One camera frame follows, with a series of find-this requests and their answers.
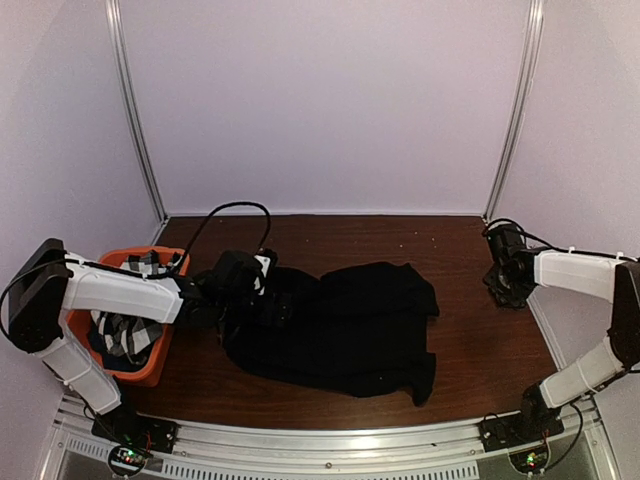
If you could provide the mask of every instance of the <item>plaid cloth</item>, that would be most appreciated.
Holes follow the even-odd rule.
[[[179,258],[179,255],[175,255],[168,267]],[[130,255],[120,268],[150,275],[166,271],[166,267],[160,265],[155,250],[142,257]],[[146,318],[96,310],[91,311],[91,317],[107,353],[115,357],[126,356],[132,365],[145,364],[148,355],[141,355],[141,352],[162,336],[162,325]]]

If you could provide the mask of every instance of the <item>white backdrop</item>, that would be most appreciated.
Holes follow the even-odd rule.
[[[157,228],[104,2],[0,2],[0,285],[48,237],[95,258]],[[32,480],[62,390],[0,337],[0,477]]]
[[[171,214],[475,213],[504,141],[527,0],[128,0]]]
[[[640,255],[640,3],[554,0],[498,216],[562,246]],[[611,308],[579,294],[535,295],[571,362],[604,337]],[[640,471],[640,376],[596,398],[622,468]]]

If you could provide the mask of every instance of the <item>folded black garment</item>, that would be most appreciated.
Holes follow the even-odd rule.
[[[227,355],[240,368],[356,397],[411,387],[415,405],[427,401],[436,368],[426,351],[427,317],[439,309],[433,286],[409,264],[349,267],[320,280],[276,268],[267,288],[292,294],[293,315],[282,329],[244,324],[225,332]]]

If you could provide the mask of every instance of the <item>orange basket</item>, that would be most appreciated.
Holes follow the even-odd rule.
[[[100,263],[104,263],[105,265],[111,265],[113,267],[119,267],[122,265],[129,255],[139,255],[143,256],[149,251],[155,250],[158,252],[158,257],[160,263],[166,265],[171,260],[171,257],[175,253],[182,255],[184,250],[179,248],[167,248],[167,247],[134,247],[134,248],[125,248],[123,250],[114,250],[105,254],[101,259]],[[180,275],[186,275],[187,270],[189,269],[190,258],[187,258],[182,263],[182,267],[180,268]],[[69,329],[76,336],[78,341],[86,348],[93,359],[98,362],[98,364],[104,368],[102,364],[102,356],[93,351],[91,346],[89,345],[89,340],[87,339],[87,334],[91,330],[91,324],[93,320],[91,319],[91,312],[88,310],[74,310],[67,317],[67,325]],[[139,387],[155,387],[158,385],[160,381],[160,375],[162,374],[162,368],[164,367],[164,362],[167,359],[167,353],[169,353],[169,345],[171,344],[171,337],[173,337],[173,327],[170,325],[163,326],[162,336],[155,341],[153,347],[151,347],[151,354],[149,355],[149,360],[146,365],[142,367],[137,372],[120,372],[116,370],[107,370],[105,371],[113,375],[122,383],[127,384],[135,384]]]

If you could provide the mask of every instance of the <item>laundry basket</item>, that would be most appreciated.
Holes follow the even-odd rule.
[[[119,267],[124,263],[130,255],[143,256],[149,253],[151,250],[155,250],[158,253],[160,263],[166,265],[169,263],[175,253],[182,255],[184,250],[179,248],[167,248],[167,247],[134,247],[126,248],[123,250],[114,250],[105,254],[100,263],[105,265],[111,265]],[[189,268],[190,258],[187,258],[182,263],[180,268],[180,274],[185,275]],[[87,335],[91,330],[91,312],[88,310],[74,310],[67,317],[67,325],[69,329],[76,336],[78,341],[87,349],[96,362],[103,366],[102,356],[95,352],[89,345]],[[173,327],[170,325],[163,326],[162,337],[155,341],[153,347],[151,347],[151,354],[146,365],[136,372],[120,372],[115,370],[105,371],[113,375],[116,379],[122,383],[134,384],[140,387],[155,387],[160,381],[160,375],[162,374],[162,368],[164,362],[167,359],[167,353],[169,352],[169,345],[171,344],[171,337],[173,336]]]

